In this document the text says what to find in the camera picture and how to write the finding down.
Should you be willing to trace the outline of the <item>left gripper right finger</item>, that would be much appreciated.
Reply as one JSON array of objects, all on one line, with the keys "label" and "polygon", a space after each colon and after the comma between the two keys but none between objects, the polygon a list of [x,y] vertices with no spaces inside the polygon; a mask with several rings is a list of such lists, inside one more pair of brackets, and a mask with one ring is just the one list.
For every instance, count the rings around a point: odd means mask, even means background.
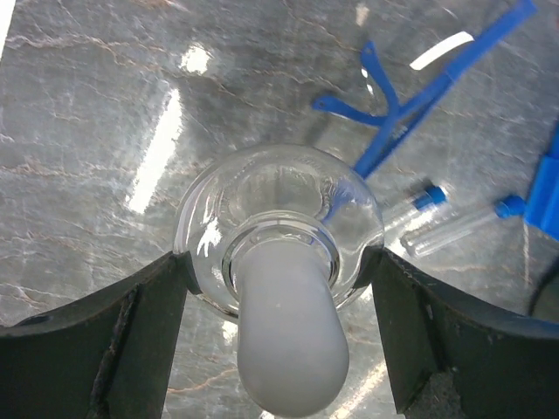
[{"label": "left gripper right finger", "polygon": [[407,418],[556,418],[558,325],[493,306],[366,247],[390,388]]}]

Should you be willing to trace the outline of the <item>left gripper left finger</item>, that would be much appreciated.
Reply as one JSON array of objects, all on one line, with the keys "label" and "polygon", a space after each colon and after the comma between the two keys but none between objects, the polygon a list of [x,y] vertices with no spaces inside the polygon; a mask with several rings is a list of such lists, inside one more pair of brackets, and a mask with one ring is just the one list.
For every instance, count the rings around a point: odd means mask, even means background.
[{"label": "left gripper left finger", "polygon": [[1,329],[3,418],[159,418],[190,254]]}]

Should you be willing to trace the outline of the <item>glass flask with stopper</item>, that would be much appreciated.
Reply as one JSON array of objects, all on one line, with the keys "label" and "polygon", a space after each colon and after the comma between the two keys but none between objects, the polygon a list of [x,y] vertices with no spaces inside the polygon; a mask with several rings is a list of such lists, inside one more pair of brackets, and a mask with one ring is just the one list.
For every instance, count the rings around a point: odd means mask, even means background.
[{"label": "glass flask with stopper", "polygon": [[339,310],[383,248],[376,199],[345,162],[295,144],[247,148],[206,168],[177,212],[173,251],[194,293],[238,327],[248,395],[275,416],[325,409],[349,370]]}]

